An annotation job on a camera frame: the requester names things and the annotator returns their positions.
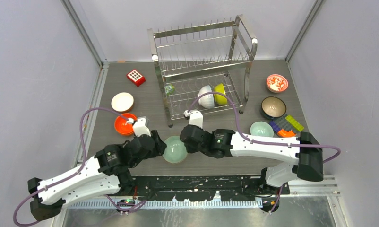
green bowl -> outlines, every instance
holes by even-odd
[[[164,150],[163,158],[172,163],[177,164],[182,162],[187,157],[187,149],[179,136],[170,136],[164,143],[167,148]]]
[[[266,122],[255,122],[251,125],[252,136],[273,137],[275,135],[272,126]]]

dish rack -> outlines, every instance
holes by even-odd
[[[205,21],[157,32],[148,29],[148,35],[169,127],[173,126],[173,120],[184,118],[184,111],[205,85],[213,89],[223,83],[226,95],[241,114],[244,112],[258,41],[243,15],[235,20]],[[243,98],[239,97],[230,75],[235,69],[245,69]],[[167,85],[174,86],[174,92],[166,93]],[[195,107],[203,114],[232,109],[230,104],[205,109],[196,103]]]

gray wooden tabletop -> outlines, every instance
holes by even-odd
[[[146,77],[146,82],[139,87],[131,83],[126,74],[136,69]],[[287,78],[289,87],[283,93],[271,93],[266,87],[266,78],[271,74],[280,74]],[[243,74],[231,72],[234,84],[240,97],[243,97]],[[149,129],[156,129],[165,140],[172,135],[179,136],[188,121],[185,119],[173,121],[169,128],[164,114],[162,95],[159,90],[153,64],[151,62],[112,63],[104,85],[100,106],[111,108],[112,98],[120,93],[128,92],[134,96],[134,106],[131,109],[136,117],[149,118]],[[240,128],[244,133],[250,133],[250,126],[257,121],[268,122],[259,113],[260,103],[267,96],[276,96],[287,105],[287,114],[293,116],[308,130],[301,105],[295,91],[287,64],[284,60],[256,60],[250,72],[250,97],[244,114],[240,114]],[[93,156],[108,144],[121,144],[132,137],[119,135],[114,129],[116,115],[100,111],[97,114],[94,132],[88,156]],[[209,132],[218,129],[235,130],[235,120],[232,110],[204,115],[204,130]],[[259,175],[261,169],[275,166],[277,160],[260,157],[225,157],[215,159],[201,153],[189,154],[179,164],[170,164],[163,157],[142,161],[131,169],[132,175]]]

dish rack shelf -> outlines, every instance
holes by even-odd
[[[243,113],[249,98],[250,69],[258,46],[243,15],[235,20],[205,21],[157,32],[148,29],[148,35],[169,127],[173,126],[173,120],[184,118],[184,111],[205,85],[213,88],[222,83],[226,95]],[[242,98],[230,75],[234,69],[245,69]],[[175,91],[167,94],[164,89],[167,85],[173,85]],[[212,109],[199,104],[195,107],[204,114],[232,109],[231,105],[216,105]]]

red block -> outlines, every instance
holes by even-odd
[[[139,85],[143,84],[146,81],[145,77],[141,73],[139,73],[137,70],[133,70],[129,72],[127,74],[127,78],[132,83],[134,83],[137,87],[139,87]]]

